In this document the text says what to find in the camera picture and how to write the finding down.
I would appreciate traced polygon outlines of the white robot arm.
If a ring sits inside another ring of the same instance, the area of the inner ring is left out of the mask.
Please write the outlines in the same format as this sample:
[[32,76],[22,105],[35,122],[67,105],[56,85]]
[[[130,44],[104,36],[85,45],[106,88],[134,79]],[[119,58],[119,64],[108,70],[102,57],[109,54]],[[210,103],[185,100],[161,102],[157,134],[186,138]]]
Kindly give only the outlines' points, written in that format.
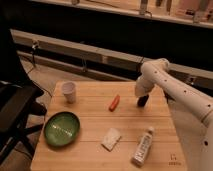
[[213,97],[169,75],[169,65],[165,58],[144,62],[140,68],[141,75],[136,80],[135,95],[144,99],[158,85],[190,110],[207,128],[199,171],[213,171]]

